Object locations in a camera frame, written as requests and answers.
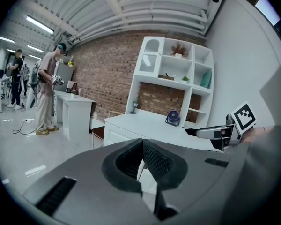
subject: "decorative plant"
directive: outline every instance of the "decorative plant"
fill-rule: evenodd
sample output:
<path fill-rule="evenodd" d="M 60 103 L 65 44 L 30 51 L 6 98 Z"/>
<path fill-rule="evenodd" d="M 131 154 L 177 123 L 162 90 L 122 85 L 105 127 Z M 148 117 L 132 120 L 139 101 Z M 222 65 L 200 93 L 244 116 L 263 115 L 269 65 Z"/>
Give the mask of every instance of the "decorative plant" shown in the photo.
<path fill-rule="evenodd" d="M 187 76 L 184 76 L 184 77 L 182 78 L 182 81 L 188 82 L 188 81 L 189 81 L 189 78 L 188 78 Z"/>
<path fill-rule="evenodd" d="M 175 55 L 176 53 L 181 54 L 184 57 L 187 56 L 186 48 L 180 43 L 177 43 L 176 46 L 172 46 L 172 55 Z"/>

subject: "small fan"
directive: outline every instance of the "small fan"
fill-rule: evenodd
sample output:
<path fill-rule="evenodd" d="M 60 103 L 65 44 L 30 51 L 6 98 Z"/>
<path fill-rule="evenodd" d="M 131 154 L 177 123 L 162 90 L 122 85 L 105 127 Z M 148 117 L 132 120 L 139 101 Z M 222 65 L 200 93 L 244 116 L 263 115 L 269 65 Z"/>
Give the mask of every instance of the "small fan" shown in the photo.
<path fill-rule="evenodd" d="M 177 127 L 180 122 L 179 112 L 176 110 L 169 111 L 165 122 Z"/>

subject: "drawer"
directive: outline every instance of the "drawer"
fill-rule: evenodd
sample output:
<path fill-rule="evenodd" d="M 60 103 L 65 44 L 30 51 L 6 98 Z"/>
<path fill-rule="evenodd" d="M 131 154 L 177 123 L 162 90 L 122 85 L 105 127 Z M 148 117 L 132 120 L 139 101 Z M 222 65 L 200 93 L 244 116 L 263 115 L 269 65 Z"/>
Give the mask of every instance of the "drawer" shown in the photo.
<path fill-rule="evenodd" d="M 127 131 L 108 122 L 105 123 L 104 146 L 119 143 L 135 138 L 147 138 L 139 134 Z"/>

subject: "beige pants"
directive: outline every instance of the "beige pants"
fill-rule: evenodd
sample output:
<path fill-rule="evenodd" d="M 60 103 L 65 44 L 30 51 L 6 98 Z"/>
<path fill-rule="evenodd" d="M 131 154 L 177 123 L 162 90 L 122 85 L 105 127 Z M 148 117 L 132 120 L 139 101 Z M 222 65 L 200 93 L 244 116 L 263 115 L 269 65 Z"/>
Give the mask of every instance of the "beige pants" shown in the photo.
<path fill-rule="evenodd" d="M 51 123 L 51 116 L 52 116 L 52 96 L 41 94 L 40 98 L 37 99 L 36 130 L 46 127 L 47 128 L 54 127 Z"/>

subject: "sneaker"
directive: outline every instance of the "sneaker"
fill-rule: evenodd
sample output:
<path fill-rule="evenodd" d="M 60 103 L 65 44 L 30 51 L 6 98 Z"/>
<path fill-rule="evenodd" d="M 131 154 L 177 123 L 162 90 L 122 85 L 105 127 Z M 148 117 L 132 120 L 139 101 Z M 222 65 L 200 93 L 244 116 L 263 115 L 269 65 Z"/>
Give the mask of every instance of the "sneaker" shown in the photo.
<path fill-rule="evenodd" d="M 21 109 L 21 106 L 17 104 L 17 105 L 14 107 L 14 110 L 19 110 L 19 109 Z"/>
<path fill-rule="evenodd" d="M 49 134 L 48 130 L 46 130 L 44 128 L 36 130 L 36 135 L 48 135 L 48 134 Z"/>
<path fill-rule="evenodd" d="M 11 108 L 11 107 L 15 107 L 15 105 L 10 103 L 10 104 L 7 105 L 7 107 Z"/>
<path fill-rule="evenodd" d="M 57 126 L 54 126 L 54 127 L 52 127 L 52 128 L 48 128 L 48 127 L 47 127 L 47 130 L 48 130 L 49 132 L 54 132 L 54 131 L 59 130 L 59 127 L 57 127 Z"/>

